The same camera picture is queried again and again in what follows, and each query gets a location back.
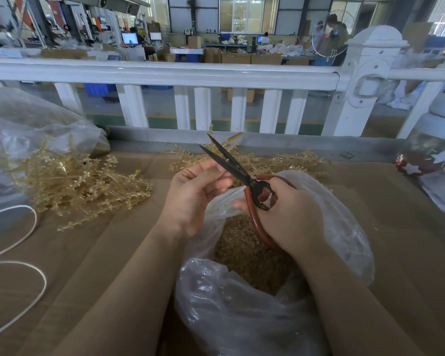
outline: white railing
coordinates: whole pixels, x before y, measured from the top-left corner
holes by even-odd
[[[391,69],[406,41],[390,26],[370,27],[348,44],[342,67],[0,58],[0,86],[9,81],[52,82],[63,106],[85,116],[74,83],[117,84],[126,125],[148,128],[140,85],[171,85],[181,130],[190,129],[189,87],[195,87],[197,130],[211,125],[210,88],[232,87],[233,132],[243,130],[247,89],[266,89],[261,133],[275,133],[282,90],[292,89],[286,134],[298,133],[309,90],[335,91],[322,135],[360,136],[386,80],[425,80],[398,135],[407,137],[445,82],[445,69]]]

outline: hand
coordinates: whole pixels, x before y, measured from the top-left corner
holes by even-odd
[[[323,240],[323,214],[313,196],[295,190],[279,178],[269,180],[278,200],[268,211],[256,208],[265,231],[286,252],[297,258],[313,241]],[[235,200],[232,207],[248,213],[246,200]]]
[[[202,227],[204,212],[214,197],[227,191],[232,176],[213,159],[201,161],[178,172],[172,179],[157,223],[177,228],[189,237]]]

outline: red scissor handle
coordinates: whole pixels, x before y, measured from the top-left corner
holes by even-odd
[[[283,178],[281,176],[255,175],[256,180],[267,181],[267,180],[270,180],[271,178],[279,178],[282,181],[284,181],[286,184],[288,184],[289,186],[296,188],[289,180],[287,180],[286,178]],[[266,245],[268,245],[271,249],[273,249],[275,251],[283,252],[283,250],[280,248],[280,246],[277,245],[277,243],[270,237],[270,235],[267,233],[267,231],[265,231],[265,229],[262,227],[261,219],[259,218],[259,214],[257,213],[257,207],[255,206],[254,202],[252,201],[252,194],[250,193],[249,187],[246,187],[244,189],[244,195],[246,197],[247,208],[249,209],[249,216],[252,221],[252,224],[254,225],[254,228],[255,228],[255,231],[256,231],[256,234],[257,234],[257,237],[259,238],[259,240],[261,242],[265,243]],[[269,195],[270,194],[263,195],[265,200],[267,200]],[[277,202],[277,195],[272,194],[272,198],[270,199],[270,207],[272,207],[276,202]],[[265,211],[269,210],[269,208],[264,204],[262,204],[261,209],[263,209]]]

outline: computer monitor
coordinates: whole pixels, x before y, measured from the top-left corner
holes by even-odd
[[[130,45],[131,42],[132,45],[138,45],[136,34],[124,33],[122,34],[122,40],[124,41],[125,45]]]
[[[152,41],[161,41],[162,40],[162,33],[161,32],[151,32],[150,33],[150,40],[152,40]]]

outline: worker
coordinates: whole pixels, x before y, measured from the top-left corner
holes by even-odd
[[[349,39],[348,29],[345,23],[338,21],[336,14],[329,14],[328,17],[326,17],[326,24],[332,29],[329,35],[329,42],[326,46],[326,55],[335,55],[332,65],[341,66],[348,48],[346,45],[346,41]]]
[[[270,39],[268,38],[268,32],[264,34],[264,37],[261,38],[261,45],[268,45],[270,43]]]
[[[324,30],[324,23],[323,21],[318,21],[315,25],[315,29],[313,32],[311,45],[309,47],[309,52],[318,51],[321,50],[321,43],[323,42],[323,39],[325,38],[325,30]]]
[[[139,44],[139,45],[142,45],[143,42],[145,41],[145,39],[143,38],[142,35],[140,35],[140,34],[137,32],[136,28],[133,27],[133,26],[131,27],[131,33],[136,34],[136,40],[137,40],[138,44]]]
[[[278,200],[269,211],[258,209],[262,226],[306,277],[332,354],[422,355],[327,243],[313,196],[277,178],[269,182]],[[231,175],[212,159],[178,172],[155,226],[54,356],[155,355],[184,247],[201,229],[208,203],[231,185]],[[233,207],[247,212],[245,200]]]

